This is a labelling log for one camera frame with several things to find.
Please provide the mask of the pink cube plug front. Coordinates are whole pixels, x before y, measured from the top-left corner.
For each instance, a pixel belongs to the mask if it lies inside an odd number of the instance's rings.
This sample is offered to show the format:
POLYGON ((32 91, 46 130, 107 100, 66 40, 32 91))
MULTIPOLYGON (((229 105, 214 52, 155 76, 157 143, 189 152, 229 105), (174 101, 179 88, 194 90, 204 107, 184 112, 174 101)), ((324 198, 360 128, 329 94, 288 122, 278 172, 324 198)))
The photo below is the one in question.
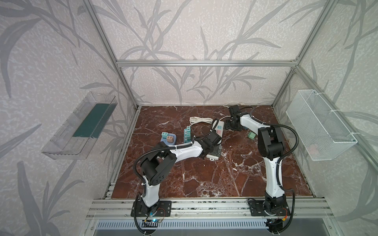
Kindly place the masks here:
POLYGON ((168 137, 166 138, 166 141, 167 141, 168 143, 173 143, 174 140, 175 140, 174 137, 171 136, 171 135, 168 135, 168 137))

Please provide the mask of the blue square power socket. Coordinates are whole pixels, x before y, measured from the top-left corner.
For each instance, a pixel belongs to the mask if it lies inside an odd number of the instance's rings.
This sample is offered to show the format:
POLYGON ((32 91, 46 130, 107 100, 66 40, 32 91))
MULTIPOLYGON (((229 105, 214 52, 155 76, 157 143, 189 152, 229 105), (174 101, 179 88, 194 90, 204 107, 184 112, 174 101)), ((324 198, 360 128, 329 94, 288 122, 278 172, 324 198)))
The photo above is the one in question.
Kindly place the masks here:
POLYGON ((161 142, 164 142, 166 145, 175 145, 177 136, 173 133, 162 132, 161 133, 161 142))

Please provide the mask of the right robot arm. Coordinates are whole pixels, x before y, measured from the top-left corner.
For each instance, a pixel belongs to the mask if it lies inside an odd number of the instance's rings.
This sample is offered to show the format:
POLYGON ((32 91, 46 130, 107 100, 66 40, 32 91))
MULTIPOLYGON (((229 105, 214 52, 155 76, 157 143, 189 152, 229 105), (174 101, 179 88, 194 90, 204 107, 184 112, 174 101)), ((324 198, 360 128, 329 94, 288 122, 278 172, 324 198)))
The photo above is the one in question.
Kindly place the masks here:
POLYGON ((284 189, 282 185, 282 160, 291 155, 298 147, 298 133, 291 127, 281 124, 263 122, 247 112, 242 112, 238 105, 228 108, 230 119, 226 121, 226 129, 241 131, 249 129, 258 136, 258 151, 263 157, 266 168, 266 190, 263 209, 267 215, 275 215, 286 208, 286 192, 293 189, 284 189), (295 145, 288 152, 285 151, 284 135, 281 128, 290 130, 296 138, 295 145))

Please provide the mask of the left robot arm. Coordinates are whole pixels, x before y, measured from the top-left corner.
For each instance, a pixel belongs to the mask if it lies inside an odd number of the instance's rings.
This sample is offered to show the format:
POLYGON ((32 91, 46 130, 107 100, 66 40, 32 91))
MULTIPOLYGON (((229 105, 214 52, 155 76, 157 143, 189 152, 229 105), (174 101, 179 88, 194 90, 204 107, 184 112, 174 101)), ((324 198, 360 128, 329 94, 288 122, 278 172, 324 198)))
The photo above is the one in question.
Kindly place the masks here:
POLYGON ((188 158, 205 157, 221 142, 221 136, 216 131, 207 135, 193 137, 186 144, 166 145, 158 143, 152 150, 142 154, 133 164, 135 175, 141 179, 144 206, 151 208, 159 201, 160 183, 169 175, 173 166, 188 158))

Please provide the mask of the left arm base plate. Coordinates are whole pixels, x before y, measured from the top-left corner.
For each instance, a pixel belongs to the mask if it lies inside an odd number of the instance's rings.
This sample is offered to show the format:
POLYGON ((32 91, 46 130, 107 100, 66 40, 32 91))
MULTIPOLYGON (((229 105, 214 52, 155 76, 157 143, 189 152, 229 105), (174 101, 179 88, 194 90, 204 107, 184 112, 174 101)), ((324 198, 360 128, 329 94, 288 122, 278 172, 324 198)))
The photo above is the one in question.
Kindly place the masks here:
POLYGON ((170 216, 171 208, 171 201, 159 200, 153 206, 147 207, 143 200, 138 199, 133 203, 131 217, 166 217, 170 216))

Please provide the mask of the green cube plug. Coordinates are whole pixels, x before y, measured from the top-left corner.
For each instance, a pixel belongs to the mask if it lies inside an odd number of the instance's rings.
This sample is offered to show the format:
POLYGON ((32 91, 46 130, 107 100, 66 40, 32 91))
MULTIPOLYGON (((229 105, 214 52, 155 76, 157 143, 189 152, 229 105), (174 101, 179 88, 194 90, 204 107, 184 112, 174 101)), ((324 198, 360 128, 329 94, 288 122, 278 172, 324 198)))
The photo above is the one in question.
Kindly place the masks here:
POLYGON ((248 138, 249 138, 249 139, 253 140, 255 137, 256 137, 256 134, 255 134, 255 133, 253 133, 253 132, 249 132, 249 133, 248 133, 248 138))

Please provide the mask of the teal USB power strip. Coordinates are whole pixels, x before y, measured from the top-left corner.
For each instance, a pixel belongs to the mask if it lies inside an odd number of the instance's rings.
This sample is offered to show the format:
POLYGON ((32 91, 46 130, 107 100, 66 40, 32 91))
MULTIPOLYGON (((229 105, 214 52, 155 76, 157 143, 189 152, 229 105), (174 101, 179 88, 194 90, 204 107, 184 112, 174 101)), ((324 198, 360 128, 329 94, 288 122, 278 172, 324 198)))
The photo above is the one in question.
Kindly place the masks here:
POLYGON ((192 140, 191 127, 187 126, 184 129, 184 143, 190 143, 192 140))

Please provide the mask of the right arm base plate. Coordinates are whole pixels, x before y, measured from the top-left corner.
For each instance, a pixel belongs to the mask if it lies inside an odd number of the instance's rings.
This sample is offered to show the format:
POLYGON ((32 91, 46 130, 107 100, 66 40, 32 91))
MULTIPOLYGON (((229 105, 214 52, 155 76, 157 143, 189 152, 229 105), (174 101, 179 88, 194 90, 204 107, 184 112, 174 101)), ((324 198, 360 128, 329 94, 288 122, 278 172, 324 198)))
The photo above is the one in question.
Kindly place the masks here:
POLYGON ((247 200, 251 216, 266 216, 266 217, 288 217, 291 216, 291 212, 287 202, 278 203, 277 206, 273 206, 268 209, 269 203, 265 200, 256 200, 250 198, 247 200))

